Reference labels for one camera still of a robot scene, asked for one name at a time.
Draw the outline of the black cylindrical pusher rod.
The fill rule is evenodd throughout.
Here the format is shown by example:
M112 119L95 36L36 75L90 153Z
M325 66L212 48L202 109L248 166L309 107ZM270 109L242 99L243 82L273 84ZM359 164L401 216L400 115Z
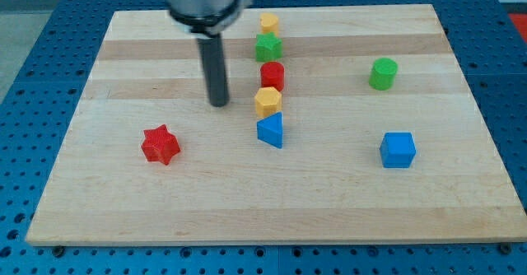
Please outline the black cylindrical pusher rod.
M228 104L230 94L226 75L221 35L212 38L197 39L208 101L211 106L223 107Z

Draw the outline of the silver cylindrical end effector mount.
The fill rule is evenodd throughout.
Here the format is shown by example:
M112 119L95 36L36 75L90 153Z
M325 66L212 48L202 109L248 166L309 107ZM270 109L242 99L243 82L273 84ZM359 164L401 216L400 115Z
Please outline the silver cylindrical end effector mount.
M180 28L193 35L219 35L253 4L253 0L166 0Z

